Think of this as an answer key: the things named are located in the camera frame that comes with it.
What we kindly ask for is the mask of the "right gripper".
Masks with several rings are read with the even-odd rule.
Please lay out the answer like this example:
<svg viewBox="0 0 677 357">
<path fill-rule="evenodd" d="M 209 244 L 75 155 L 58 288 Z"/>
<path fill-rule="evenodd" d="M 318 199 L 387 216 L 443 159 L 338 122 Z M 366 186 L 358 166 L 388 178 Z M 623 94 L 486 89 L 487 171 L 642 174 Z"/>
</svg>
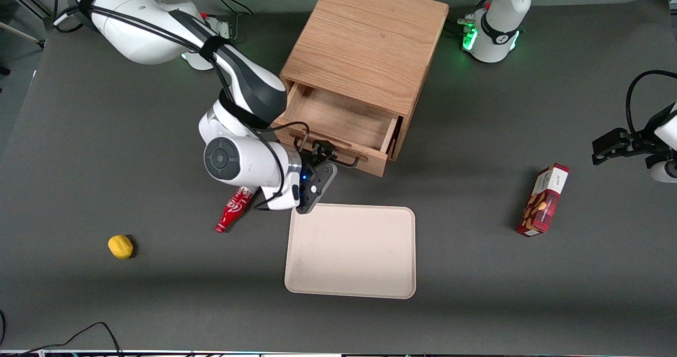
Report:
<svg viewBox="0 0 677 357">
<path fill-rule="evenodd" d="M 327 174 L 330 172 L 328 160 L 335 159 L 336 147 L 326 141 L 313 141 L 312 150 L 300 149 L 302 175 Z"/>
</svg>

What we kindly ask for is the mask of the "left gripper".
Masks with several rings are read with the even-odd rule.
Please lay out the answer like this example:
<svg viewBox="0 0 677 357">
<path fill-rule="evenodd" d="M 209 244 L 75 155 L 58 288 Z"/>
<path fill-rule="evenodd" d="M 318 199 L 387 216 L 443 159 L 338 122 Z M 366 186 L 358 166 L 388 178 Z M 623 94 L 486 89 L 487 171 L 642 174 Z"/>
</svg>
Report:
<svg viewBox="0 0 677 357">
<path fill-rule="evenodd" d="M 592 164 L 600 165 L 611 159 L 645 154 L 660 158 L 675 158 L 675 103 L 651 116 L 643 130 L 636 130 L 633 117 L 629 116 L 629 132 L 631 137 L 624 128 L 616 128 L 595 139 L 592 142 Z"/>
</svg>

